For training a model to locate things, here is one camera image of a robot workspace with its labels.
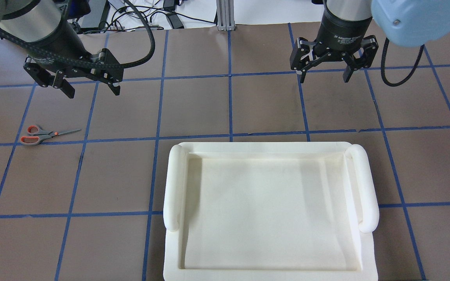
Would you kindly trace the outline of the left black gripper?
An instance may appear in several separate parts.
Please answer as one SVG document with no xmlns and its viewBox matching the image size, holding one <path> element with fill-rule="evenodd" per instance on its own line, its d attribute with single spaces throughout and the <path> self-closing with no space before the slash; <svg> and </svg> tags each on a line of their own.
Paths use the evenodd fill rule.
<svg viewBox="0 0 450 281">
<path fill-rule="evenodd" d="M 74 98 L 75 89 L 68 80 L 86 78 L 102 82 L 115 96 L 120 95 L 124 68 L 107 48 L 91 53 L 79 37 L 24 42 L 23 47 L 27 50 L 23 69 L 37 84 L 52 84 L 68 98 Z"/>
</svg>

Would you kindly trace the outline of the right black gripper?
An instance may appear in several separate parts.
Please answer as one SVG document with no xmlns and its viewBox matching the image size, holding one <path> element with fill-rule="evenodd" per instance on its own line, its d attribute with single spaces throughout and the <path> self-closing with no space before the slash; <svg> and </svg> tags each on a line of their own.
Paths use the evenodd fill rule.
<svg viewBox="0 0 450 281">
<path fill-rule="evenodd" d="M 337 16 L 323 16 L 315 40 L 295 39 L 290 56 L 290 68 L 296 71 L 303 84 L 307 72 L 323 62 L 345 62 L 343 82 L 349 82 L 353 73 L 370 68 L 379 45 L 375 36 L 366 37 L 372 18 L 347 21 Z"/>
</svg>

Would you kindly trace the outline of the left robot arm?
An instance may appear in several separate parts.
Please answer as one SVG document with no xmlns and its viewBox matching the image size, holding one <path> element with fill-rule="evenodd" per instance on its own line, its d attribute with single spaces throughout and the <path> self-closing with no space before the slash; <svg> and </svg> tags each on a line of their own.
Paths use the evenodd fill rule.
<svg viewBox="0 0 450 281">
<path fill-rule="evenodd" d="M 53 87 L 61 90 L 68 98 L 73 98 L 75 89 L 67 78 L 87 78 L 108 85 L 116 96 L 120 94 L 119 83 L 123 80 L 123 70 L 102 70 L 60 62 L 50 55 L 41 55 L 30 49 L 41 48 L 54 55 L 99 63 L 101 66 L 118 64 L 107 48 L 96 54 L 88 52 L 52 0 L 0 0 L 0 28 L 30 45 L 25 47 L 27 58 L 23 69 L 40 87 Z"/>
</svg>

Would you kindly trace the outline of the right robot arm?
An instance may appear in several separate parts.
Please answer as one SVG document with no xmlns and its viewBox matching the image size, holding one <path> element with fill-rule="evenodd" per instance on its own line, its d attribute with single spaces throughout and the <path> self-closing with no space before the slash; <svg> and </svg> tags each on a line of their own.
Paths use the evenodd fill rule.
<svg viewBox="0 0 450 281">
<path fill-rule="evenodd" d="M 426 43 L 450 32 L 450 0 L 315 0 L 314 4 L 324 7 L 316 39 L 297 38 L 289 59 L 300 82 L 310 69 L 325 62 L 346 63 L 344 82 L 354 72 L 370 68 L 380 46 L 377 38 L 366 32 L 375 21 L 386 36 L 381 78 L 389 87 L 399 87 L 416 71 Z M 389 43 L 419 48 L 412 70 L 399 82 L 386 78 Z"/>
</svg>

